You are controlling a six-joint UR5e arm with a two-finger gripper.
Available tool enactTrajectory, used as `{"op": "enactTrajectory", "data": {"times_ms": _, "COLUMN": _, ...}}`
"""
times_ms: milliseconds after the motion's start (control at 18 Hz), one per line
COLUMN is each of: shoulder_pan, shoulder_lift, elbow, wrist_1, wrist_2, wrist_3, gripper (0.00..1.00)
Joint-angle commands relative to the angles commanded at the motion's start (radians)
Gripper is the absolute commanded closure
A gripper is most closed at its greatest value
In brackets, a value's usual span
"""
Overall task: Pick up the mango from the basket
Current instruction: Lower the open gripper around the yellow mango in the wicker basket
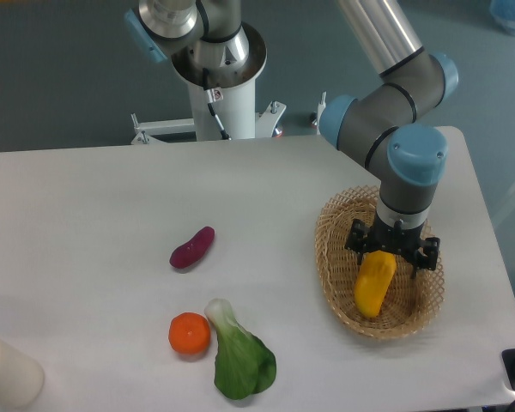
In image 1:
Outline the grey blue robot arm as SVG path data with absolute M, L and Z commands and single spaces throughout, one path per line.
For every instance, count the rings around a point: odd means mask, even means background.
M 363 99 L 341 96 L 318 112 L 318 132 L 380 182 L 371 224 L 354 221 L 346 246 L 358 256 L 396 254 L 414 270 L 434 270 L 439 239 L 422 238 L 448 143 L 419 119 L 457 87 L 455 64 L 427 53 L 395 1 L 341 1 L 339 8 L 381 78 Z M 200 140 L 255 138 L 256 78 L 267 51 L 241 18 L 238 1 L 141 1 L 125 23 L 155 61 L 170 60 L 190 90 Z

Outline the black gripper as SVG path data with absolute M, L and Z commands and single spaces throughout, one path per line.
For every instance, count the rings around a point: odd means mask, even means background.
M 345 248 L 357 255 L 357 265 L 365 255 L 384 251 L 403 258 L 412 266 L 410 279 L 418 270 L 436 270 L 439 259 L 440 239 L 435 236 L 422 238 L 426 220 L 407 223 L 402 217 L 388 221 L 379 209 L 374 212 L 373 223 L 353 219 L 345 242 Z

